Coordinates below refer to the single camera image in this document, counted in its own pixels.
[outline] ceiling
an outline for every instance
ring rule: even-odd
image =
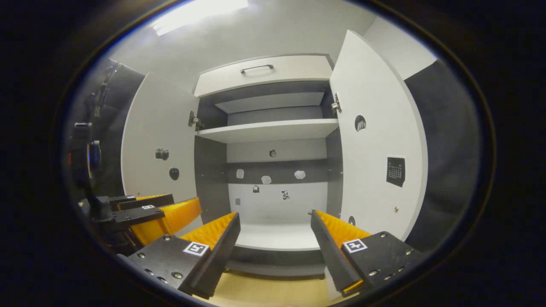
[[[316,52],[336,62],[346,30],[364,35],[374,19],[370,11],[345,1],[248,0],[245,9],[161,37],[150,27],[138,29],[109,57],[191,92],[200,72],[246,58]]]

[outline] dark gray panel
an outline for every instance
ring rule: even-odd
[[[304,277],[317,276],[324,277],[324,269],[326,264],[310,264],[310,265],[260,265],[249,264],[243,262],[228,262],[228,268],[245,273],[251,273],[263,276],[275,277]]]
[[[472,98],[444,63],[434,62],[405,83],[423,121],[429,157],[423,206],[406,243],[427,251],[448,234],[470,200],[482,141]]]
[[[343,201],[343,151],[340,129],[326,137],[326,161],[328,166],[328,201],[326,213],[339,217]]]
[[[217,104],[243,98],[285,93],[316,93],[330,89],[328,81],[291,81],[252,85],[201,97],[199,104]]]
[[[203,210],[203,223],[231,213],[225,169],[226,144],[196,136],[194,160],[195,187]]]
[[[205,124],[200,130],[220,128],[228,125],[228,115],[217,108],[210,100],[200,99],[197,108],[197,117]]]
[[[243,169],[245,176],[236,177],[237,169]],[[305,178],[297,179],[294,173],[305,171]],[[228,182],[230,184],[261,185],[262,176],[271,177],[271,184],[303,184],[310,182],[326,182],[328,180],[326,159],[278,161],[278,162],[246,162],[228,163]]]
[[[334,103],[334,96],[330,88],[324,92],[324,96],[321,101],[322,118],[324,119],[336,119],[337,113],[332,112],[332,104]]]
[[[324,275],[324,258],[320,250],[269,251],[236,246],[227,267],[266,276]]]

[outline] ceiling light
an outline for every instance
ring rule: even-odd
[[[157,35],[199,21],[205,17],[228,13],[248,6],[248,0],[194,0],[175,8],[153,22]]]

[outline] white cabinet floor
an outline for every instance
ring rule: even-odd
[[[241,224],[236,244],[261,250],[318,250],[311,224]]]

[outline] wooden floor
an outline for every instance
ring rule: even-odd
[[[202,300],[220,307],[322,307],[344,299],[330,301],[326,281],[317,278],[265,279],[263,276],[229,271],[222,274],[214,296]]]

